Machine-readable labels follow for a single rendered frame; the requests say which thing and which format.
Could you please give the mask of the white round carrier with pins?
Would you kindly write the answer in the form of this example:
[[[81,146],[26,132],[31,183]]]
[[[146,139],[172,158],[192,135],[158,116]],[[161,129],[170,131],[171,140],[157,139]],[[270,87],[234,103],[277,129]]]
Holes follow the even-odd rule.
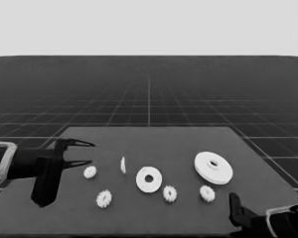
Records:
[[[145,193],[157,191],[162,184],[162,180],[162,174],[154,167],[143,167],[136,175],[136,185]]]

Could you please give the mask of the large thick white disc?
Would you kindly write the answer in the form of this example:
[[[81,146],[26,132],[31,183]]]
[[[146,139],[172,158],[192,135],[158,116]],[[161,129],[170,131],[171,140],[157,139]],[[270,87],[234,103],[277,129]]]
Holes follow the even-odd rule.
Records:
[[[199,152],[194,158],[196,172],[213,184],[227,184],[233,176],[229,162],[214,152]]]

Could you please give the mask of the small white toothed gear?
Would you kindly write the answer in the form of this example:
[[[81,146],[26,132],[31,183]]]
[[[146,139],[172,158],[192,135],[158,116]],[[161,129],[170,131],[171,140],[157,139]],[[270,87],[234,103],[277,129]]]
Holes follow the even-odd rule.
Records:
[[[86,179],[92,179],[95,177],[96,173],[97,173],[97,168],[95,166],[88,166],[84,169],[83,176]]]
[[[208,185],[202,185],[200,187],[200,196],[206,202],[212,202],[216,198],[216,193]]]
[[[108,189],[106,189],[97,196],[96,204],[100,208],[105,208],[111,203],[111,200],[112,194]]]
[[[163,189],[163,196],[167,202],[174,202],[177,199],[177,190],[171,186],[166,185]]]

